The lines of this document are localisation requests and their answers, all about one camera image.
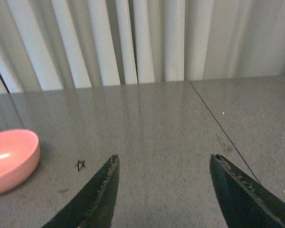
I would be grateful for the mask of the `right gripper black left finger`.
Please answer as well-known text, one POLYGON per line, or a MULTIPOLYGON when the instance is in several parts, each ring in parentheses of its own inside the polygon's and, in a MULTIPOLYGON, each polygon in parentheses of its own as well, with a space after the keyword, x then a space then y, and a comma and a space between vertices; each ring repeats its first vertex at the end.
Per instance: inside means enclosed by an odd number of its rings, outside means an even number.
POLYGON ((119 186, 120 160, 112 155, 89 182, 43 227, 109 228, 119 186))

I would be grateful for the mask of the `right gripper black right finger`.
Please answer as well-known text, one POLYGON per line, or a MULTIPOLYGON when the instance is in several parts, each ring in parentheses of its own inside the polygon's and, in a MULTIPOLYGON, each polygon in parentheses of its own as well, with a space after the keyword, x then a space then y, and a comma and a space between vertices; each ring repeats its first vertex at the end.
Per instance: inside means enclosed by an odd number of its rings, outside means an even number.
POLYGON ((209 162, 212 183, 230 228, 285 228, 285 203, 220 154, 209 162))

